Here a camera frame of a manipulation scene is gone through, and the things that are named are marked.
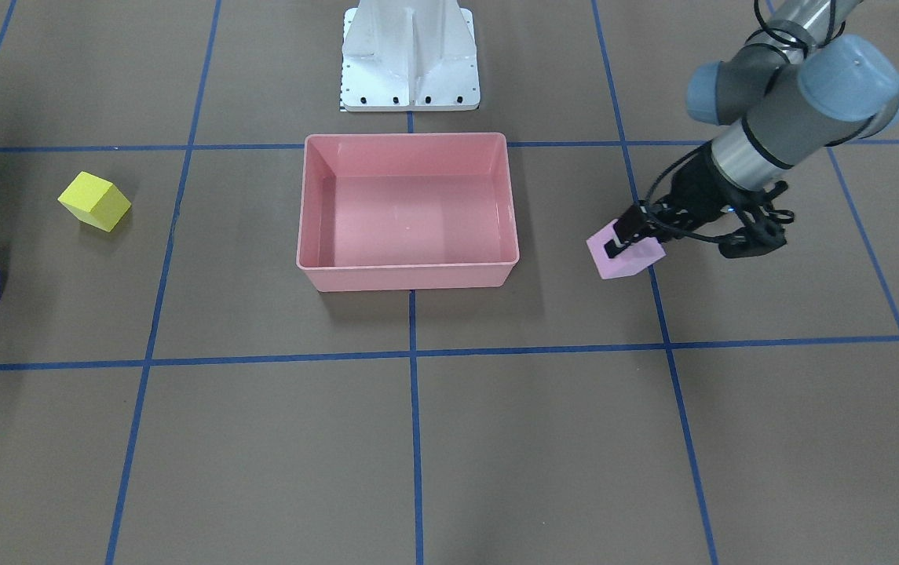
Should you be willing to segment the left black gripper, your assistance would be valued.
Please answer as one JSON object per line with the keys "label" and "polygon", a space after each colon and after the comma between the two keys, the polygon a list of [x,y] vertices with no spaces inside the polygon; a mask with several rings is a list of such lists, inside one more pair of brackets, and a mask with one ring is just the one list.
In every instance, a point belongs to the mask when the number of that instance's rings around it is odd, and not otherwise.
{"label": "left black gripper", "polygon": [[[776,180],[754,191],[737,188],[718,170],[710,148],[696,148],[667,167],[653,182],[650,195],[669,174],[671,190],[649,201],[649,216],[642,206],[630,206],[614,223],[615,236],[603,245],[608,260],[648,237],[714,244],[728,260],[760,257],[786,246],[786,226],[795,221],[795,214],[773,204],[789,189],[786,181]],[[735,216],[740,227],[726,235],[697,232],[725,215]]]}

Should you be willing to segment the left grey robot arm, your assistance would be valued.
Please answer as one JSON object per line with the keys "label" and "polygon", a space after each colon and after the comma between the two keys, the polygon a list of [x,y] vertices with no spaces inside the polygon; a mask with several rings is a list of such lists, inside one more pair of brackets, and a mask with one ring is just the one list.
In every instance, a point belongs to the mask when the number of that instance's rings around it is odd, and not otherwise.
{"label": "left grey robot arm", "polygon": [[868,40],[845,31],[855,1],[787,1],[731,60],[698,67],[687,114],[721,132],[668,166],[601,241],[604,260],[633,247],[692,239],[726,258],[785,246],[795,215],[776,207],[785,175],[816,151],[872,138],[899,122],[899,71]]}

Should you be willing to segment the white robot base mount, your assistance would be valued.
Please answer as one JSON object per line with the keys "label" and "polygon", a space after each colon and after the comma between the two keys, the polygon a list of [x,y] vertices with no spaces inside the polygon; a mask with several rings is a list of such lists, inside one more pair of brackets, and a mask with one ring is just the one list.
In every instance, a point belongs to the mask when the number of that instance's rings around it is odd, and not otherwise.
{"label": "white robot base mount", "polygon": [[339,103],[351,112],[481,105],[472,11],[456,1],[360,1],[342,16]]}

